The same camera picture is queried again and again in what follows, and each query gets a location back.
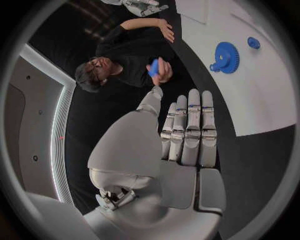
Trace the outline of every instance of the man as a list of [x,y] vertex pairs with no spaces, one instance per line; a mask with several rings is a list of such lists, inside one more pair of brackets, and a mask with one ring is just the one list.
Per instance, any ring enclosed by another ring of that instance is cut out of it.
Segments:
[[[115,80],[139,88],[166,83],[173,75],[168,61],[175,54],[164,38],[171,43],[175,39],[172,26],[164,19],[127,20],[99,43],[96,57],[77,67],[75,80],[82,89],[92,93]],[[155,58],[158,58],[159,74],[150,77],[148,71]]]

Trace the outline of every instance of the small blue gear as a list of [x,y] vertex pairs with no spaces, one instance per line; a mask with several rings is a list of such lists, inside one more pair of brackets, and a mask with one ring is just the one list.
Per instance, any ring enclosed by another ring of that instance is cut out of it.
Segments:
[[234,73],[240,64],[240,55],[237,48],[230,42],[220,42],[214,53],[215,63],[209,66],[213,72],[222,71],[225,74]]

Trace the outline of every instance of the human hand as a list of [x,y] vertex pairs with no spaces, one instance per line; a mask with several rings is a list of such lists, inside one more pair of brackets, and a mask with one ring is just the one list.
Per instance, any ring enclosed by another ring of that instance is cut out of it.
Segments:
[[[147,70],[150,71],[151,66],[146,66]],[[162,83],[166,83],[173,76],[173,70],[169,62],[164,61],[161,57],[158,58],[158,74],[151,77],[153,84],[159,86]]]
[[174,32],[171,30],[173,27],[165,19],[158,19],[158,27],[164,38],[174,43]]

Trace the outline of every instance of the black floor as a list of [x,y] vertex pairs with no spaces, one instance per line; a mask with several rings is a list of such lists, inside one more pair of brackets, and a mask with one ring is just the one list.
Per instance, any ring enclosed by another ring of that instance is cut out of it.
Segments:
[[[122,21],[134,18],[120,6],[104,6],[97,1],[73,0],[49,18],[30,40],[30,44],[71,77],[78,64],[94,55],[97,40]],[[173,0],[170,9],[160,16],[173,25],[176,41],[173,49],[183,64],[176,68],[181,76],[162,86],[163,105],[160,127],[171,102],[180,94],[187,95],[196,86],[200,92],[212,92],[217,127],[217,147],[227,194],[227,210],[220,234],[227,239],[243,228],[268,202],[286,169],[294,139],[294,126],[236,137],[226,103],[200,59],[181,39],[180,15]],[[92,16],[104,16],[101,21]],[[87,161],[91,151],[109,126],[134,110],[149,88],[135,88],[120,82],[109,82],[100,93],[87,93],[76,88],[67,121],[65,163],[67,179],[75,205],[83,213],[93,210],[97,189],[89,178]]]

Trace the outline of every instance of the human arm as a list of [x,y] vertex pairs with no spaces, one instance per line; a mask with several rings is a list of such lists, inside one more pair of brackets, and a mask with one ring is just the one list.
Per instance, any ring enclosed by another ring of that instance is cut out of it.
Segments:
[[133,30],[146,27],[157,27],[160,29],[163,36],[171,43],[174,42],[174,32],[171,30],[172,26],[168,24],[165,19],[160,18],[134,18],[126,20],[120,24],[125,30]]
[[[150,71],[150,65],[146,66],[146,69]],[[158,73],[151,77],[154,85],[159,86],[162,83],[166,83],[173,76],[173,70],[169,62],[164,61],[161,57],[158,58]]]

